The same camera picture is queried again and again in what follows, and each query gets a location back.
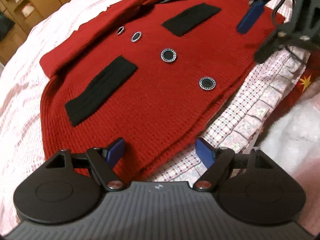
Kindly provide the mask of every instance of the robotic arm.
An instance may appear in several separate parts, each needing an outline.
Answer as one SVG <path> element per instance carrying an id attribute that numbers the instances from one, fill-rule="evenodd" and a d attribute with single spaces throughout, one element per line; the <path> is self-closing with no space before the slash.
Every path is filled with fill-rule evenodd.
<path id="1" fill-rule="evenodd" d="M 271 0 L 250 0 L 250 9 L 237 26 L 241 34 L 247 33 Z M 285 0 L 276 6 L 271 18 Z M 292 17 L 289 22 L 276 24 L 276 29 L 255 53 L 255 61 L 264 63 L 274 52 L 283 48 L 293 54 L 289 47 L 297 46 L 310 51 L 320 49 L 320 0 L 293 0 Z"/>

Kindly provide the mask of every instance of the sweater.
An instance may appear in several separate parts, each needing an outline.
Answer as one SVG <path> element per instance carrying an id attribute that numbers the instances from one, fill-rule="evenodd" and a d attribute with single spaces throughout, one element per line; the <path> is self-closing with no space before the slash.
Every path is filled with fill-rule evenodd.
<path id="1" fill-rule="evenodd" d="M 162 1 L 111 5 L 41 58 L 50 79 L 40 105 L 46 159 L 122 137 L 114 172 L 145 179 L 195 142 L 274 29 L 266 8 L 246 35 L 236 32 L 248 0 Z"/>

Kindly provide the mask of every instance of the black cable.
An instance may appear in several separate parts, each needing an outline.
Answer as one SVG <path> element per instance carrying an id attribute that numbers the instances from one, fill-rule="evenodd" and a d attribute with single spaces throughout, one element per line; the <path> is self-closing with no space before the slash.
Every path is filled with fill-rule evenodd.
<path id="1" fill-rule="evenodd" d="M 301 60 L 295 53 L 293 53 L 293 52 L 288 48 L 287 45 L 285 45 L 284 48 L 285 48 L 285 50 L 286 50 L 287 52 L 289 52 L 289 53 L 291 54 L 291 56 L 295 57 L 295 59 L 298 60 L 301 64 L 306 65 L 306 63 L 305 63 L 303 60 Z"/>
<path id="2" fill-rule="evenodd" d="M 280 0 L 280 2 L 276 5 L 276 7 L 273 9 L 272 13 L 271 13 L 271 21 L 272 23 L 278 27 L 279 24 L 276 22 L 275 17 L 276 17 L 276 13 L 278 12 L 278 10 L 280 9 L 280 7 L 284 4 L 285 0 Z"/>

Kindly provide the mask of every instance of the red knit sweater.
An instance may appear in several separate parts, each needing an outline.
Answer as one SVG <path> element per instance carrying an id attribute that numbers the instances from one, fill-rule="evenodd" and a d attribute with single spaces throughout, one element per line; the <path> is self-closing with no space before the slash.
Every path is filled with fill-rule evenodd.
<path id="1" fill-rule="evenodd" d="M 253 54 L 274 29 L 266 9 L 246 35 L 236 25 L 248 0 L 123 0 L 80 26 L 40 60 L 50 78 L 41 99 L 46 159 L 61 148 L 85 152 L 118 137 L 127 142 L 114 171 L 125 182 L 143 179 L 167 162 L 205 128 L 206 123 L 243 83 L 255 65 Z M 178 37 L 162 24 L 187 8 L 206 3 L 221 11 Z M 149 13 L 132 19 L 140 5 Z M 279 22 L 283 17 L 277 15 Z M 125 31 L 116 35 L 118 27 Z M 142 37 L 131 42 L 135 32 Z M 172 63 L 160 54 L 171 48 Z M 118 56 L 137 66 L 135 73 L 86 120 L 73 127 L 65 104 Z M 199 86 L 202 77 L 216 81 L 213 90 Z"/>

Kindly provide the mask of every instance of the black button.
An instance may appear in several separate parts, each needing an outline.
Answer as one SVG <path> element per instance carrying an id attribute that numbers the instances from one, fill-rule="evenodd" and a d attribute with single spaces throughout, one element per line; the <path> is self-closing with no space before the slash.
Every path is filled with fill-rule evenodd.
<path id="1" fill-rule="evenodd" d="M 141 32 L 136 32 L 136 33 L 132 36 L 131 41 L 132 41 L 132 42 L 136 42 L 136 41 L 140 40 L 141 36 L 142 36 L 142 33 L 141 33 Z"/>
<path id="2" fill-rule="evenodd" d="M 120 28 L 118 29 L 117 35 L 120 35 L 120 34 L 123 33 L 123 32 L 124 32 L 124 27 L 122 26 L 122 27 L 120 27 Z"/>
<path id="3" fill-rule="evenodd" d="M 173 49 L 164 49 L 161 52 L 161 59 L 164 62 L 168 62 L 168 63 L 173 62 L 176 60 L 176 58 L 177 58 L 177 54 Z"/>
<path id="4" fill-rule="evenodd" d="M 203 90 L 212 90 L 216 86 L 216 82 L 211 77 L 203 77 L 199 81 L 199 85 Z"/>

